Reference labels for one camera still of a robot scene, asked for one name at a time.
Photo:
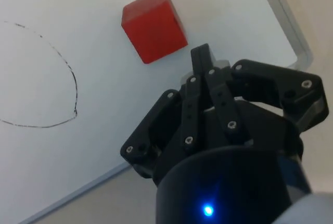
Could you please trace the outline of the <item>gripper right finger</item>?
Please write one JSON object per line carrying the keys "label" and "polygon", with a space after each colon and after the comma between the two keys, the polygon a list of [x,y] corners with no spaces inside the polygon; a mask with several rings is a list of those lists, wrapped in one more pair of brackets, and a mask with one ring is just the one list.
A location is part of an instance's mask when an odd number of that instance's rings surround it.
{"label": "gripper right finger", "polygon": [[217,146],[301,146],[300,134],[327,117],[317,75],[243,59],[213,64],[199,47],[200,140]]}

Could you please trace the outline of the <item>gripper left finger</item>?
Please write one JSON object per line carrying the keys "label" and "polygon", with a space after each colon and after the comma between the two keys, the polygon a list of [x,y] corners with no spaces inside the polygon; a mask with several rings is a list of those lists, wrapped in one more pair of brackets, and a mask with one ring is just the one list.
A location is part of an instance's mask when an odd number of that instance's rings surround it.
{"label": "gripper left finger", "polygon": [[167,90],[120,149],[145,179],[162,180],[178,163],[200,150],[202,47],[190,51],[193,73],[180,90]]}

